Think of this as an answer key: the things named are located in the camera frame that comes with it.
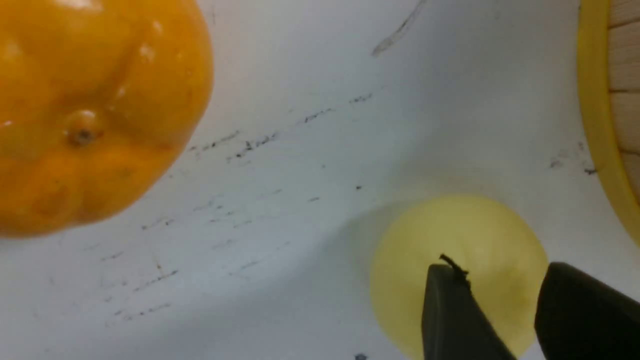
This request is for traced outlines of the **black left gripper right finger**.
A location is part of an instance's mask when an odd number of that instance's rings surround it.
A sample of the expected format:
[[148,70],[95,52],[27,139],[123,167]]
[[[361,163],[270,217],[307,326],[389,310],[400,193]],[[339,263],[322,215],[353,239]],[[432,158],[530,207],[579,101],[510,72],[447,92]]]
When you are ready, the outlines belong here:
[[580,269],[549,264],[534,321],[547,360],[637,360],[640,305]]

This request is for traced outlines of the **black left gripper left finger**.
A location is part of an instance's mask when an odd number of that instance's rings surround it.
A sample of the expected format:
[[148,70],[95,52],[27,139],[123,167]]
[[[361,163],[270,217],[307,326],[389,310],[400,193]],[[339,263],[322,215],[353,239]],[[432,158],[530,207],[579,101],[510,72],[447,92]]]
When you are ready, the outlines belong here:
[[446,254],[429,265],[422,306],[425,360],[514,360],[473,296],[469,272]]

